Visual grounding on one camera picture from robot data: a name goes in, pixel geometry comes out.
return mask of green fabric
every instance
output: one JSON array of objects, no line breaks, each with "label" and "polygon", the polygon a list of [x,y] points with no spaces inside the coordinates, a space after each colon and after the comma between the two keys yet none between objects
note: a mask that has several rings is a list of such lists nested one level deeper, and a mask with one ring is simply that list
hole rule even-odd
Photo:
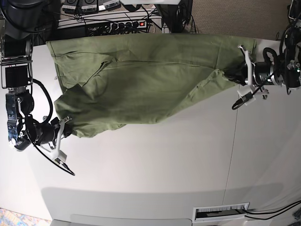
[{"label": "green fabric", "polygon": [[63,91],[60,118],[93,137],[127,124],[157,123],[235,86],[223,70],[255,52],[254,39],[205,34],[129,34],[47,43]]}]

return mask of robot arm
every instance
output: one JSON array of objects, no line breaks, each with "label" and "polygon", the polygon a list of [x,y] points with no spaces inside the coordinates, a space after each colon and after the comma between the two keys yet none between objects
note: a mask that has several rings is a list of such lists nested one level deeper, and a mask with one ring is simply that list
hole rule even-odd
[{"label": "robot arm", "polygon": [[[50,95],[44,85],[32,77],[32,34],[37,33],[33,29],[43,3],[44,0],[9,0],[6,11],[0,5],[6,19],[1,36],[1,83],[3,89],[8,89],[8,141],[18,151],[33,144],[53,164],[75,175],[65,163],[67,155],[60,150],[61,138],[71,134],[71,128],[66,124],[71,118],[51,120],[53,105]],[[49,102],[50,111],[43,122],[38,122],[31,114],[34,109],[33,83],[40,86]]]},{"label": "robot arm", "polygon": [[249,51],[239,46],[245,56],[242,64],[228,69],[225,76],[242,87],[238,90],[240,99],[233,105],[232,109],[237,110],[243,104],[252,103],[256,96],[261,95],[267,99],[269,91],[266,85],[285,86],[286,92],[290,95],[291,91],[301,87],[300,69],[300,47],[301,47],[301,1],[293,0],[290,6],[290,24],[284,31],[279,48],[279,55],[271,48],[263,50],[264,62],[252,60]]}]

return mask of carpet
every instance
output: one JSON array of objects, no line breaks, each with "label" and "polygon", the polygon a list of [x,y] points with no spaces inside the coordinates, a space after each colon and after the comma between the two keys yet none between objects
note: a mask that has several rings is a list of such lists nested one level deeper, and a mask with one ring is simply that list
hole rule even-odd
[{"label": "carpet", "polygon": [[292,0],[194,0],[192,15],[200,33],[275,40],[288,25]]},{"label": "carpet", "polygon": [[0,226],[50,226],[51,221],[0,209]]}]

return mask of table surface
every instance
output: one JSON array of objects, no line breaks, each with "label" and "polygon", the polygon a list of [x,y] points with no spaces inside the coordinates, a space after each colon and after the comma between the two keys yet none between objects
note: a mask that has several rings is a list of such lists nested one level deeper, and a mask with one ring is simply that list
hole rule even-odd
[{"label": "table surface", "polygon": [[[258,40],[258,60],[264,47],[278,45]],[[34,48],[33,75],[53,101],[60,97],[46,46]],[[173,219],[192,218],[193,207],[250,202],[251,208],[272,209],[295,201],[301,196],[301,106],[296,104],[301,92],[288,97],[285,88],[271,87],[267,101],[258,98],[233,111],[237,89],[159,124],[63,139],[61,149],[75,177],[54,167],[33,147],[21,153],[10,149],[2,126],[0,207],[65,221],[78,214]],[[2,125],[7,123],[6,92],[0,91]],[[42,120],[49,107],[37,86],[33,98],[33,116]],[[283,216],[278,222],[289,220]]]}]

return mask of patterned rug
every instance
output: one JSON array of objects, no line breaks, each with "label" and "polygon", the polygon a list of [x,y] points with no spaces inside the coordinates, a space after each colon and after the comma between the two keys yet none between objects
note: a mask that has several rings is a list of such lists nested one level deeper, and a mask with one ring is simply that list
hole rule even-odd
[{"label": "patterned rug", "polygon": [[0,226],[50,226],[50,220],[33,218],[20,213],[0,209]]}]

